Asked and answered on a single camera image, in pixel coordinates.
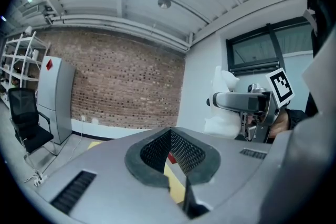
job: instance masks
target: window frame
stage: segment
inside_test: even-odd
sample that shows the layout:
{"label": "window frame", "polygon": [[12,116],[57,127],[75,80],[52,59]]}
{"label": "window frame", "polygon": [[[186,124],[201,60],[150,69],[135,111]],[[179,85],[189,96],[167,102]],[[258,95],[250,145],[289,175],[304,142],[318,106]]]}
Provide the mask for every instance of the window frame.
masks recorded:
{"label": "window frame", "polygon": [[[295,28],[301,25],[308,25],[309,22],[304,17],[296,17],[289,20],[284,20],[275,24],[266,24],[266,26],[244,33],[232,39],[226,40],[227,49],[227,65],[228,71],[234,75],[257,73],[257,72],[272,72],[279,68],[286,70],[285,62],[282,56],[279,40],[276,36],[276,31],[282,29]],[[234,63],[233,45],[242,41],[247,41],[261,35],[269,35],[272,42],[276,58],[257,60],[248,63]]]}

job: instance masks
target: black mesh chair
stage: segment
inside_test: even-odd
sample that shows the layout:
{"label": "black mesh chair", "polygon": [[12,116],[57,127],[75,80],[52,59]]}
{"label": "black mesh chair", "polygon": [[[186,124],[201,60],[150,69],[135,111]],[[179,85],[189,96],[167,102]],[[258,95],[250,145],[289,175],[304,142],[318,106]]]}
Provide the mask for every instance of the black mesh chair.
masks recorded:
{"label": "black mesh chair", "polygon": [[[30,159],[30,154],[44,146],[47,142],[52,141],[54,136],[50,130],[50,119],[37,111],[35,92],[26,88],[12,88],[8,91],[9,106],[11,108],[11,123],[15,130],[15,137],[23,145],[27,154],[24,160],[29,158],[31,166],[35,170],[35,165]],[[39,116],[46,119],[49,124],[49,132],[39,126]],[[48,152],[57,156],[54,142],[54,152],[45,148]]]}

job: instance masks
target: electrical outlet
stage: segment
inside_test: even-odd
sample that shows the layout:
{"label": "electrical outlet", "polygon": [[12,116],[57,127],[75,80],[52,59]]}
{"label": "electrical outlet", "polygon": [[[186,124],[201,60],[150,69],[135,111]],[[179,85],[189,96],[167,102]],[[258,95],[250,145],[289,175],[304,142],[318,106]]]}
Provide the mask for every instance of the electrical outlet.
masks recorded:
{"label": "electrical outlet", "polygon": [[39,187],[40,185],[42,185],[42,183],[47,180],[48,176],[42,176],[41,178],[42,179],[38,178],[38,179],[34,180],[34,186],[35,187]]}

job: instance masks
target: chair backrest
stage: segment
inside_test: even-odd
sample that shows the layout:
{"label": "chair backrest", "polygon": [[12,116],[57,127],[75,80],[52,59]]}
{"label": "chair backrest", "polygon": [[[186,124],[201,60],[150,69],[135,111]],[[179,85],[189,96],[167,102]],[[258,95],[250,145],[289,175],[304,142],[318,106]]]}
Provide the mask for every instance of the chair backrest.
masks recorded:
{"label": "chair backrest", "polygon": [[35,91],[27,88],[8,90],[12,120],[20,129],[38,124]]}

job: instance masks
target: gray refrigerator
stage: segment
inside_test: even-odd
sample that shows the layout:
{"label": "gray refrigerator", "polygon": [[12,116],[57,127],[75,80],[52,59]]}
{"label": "gray refrigerator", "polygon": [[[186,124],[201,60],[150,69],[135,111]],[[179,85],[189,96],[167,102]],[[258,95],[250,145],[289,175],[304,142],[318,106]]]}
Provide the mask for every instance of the gray refrigerator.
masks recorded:
{"label": "gray refrigerator", "polygon": [[[38,80],[37,110],[50,118],[54,142],[61,144],[71,133],[71,91],[75,68],[61,58],[45,56]],[[40,126],[49,131],[39,117]]]}

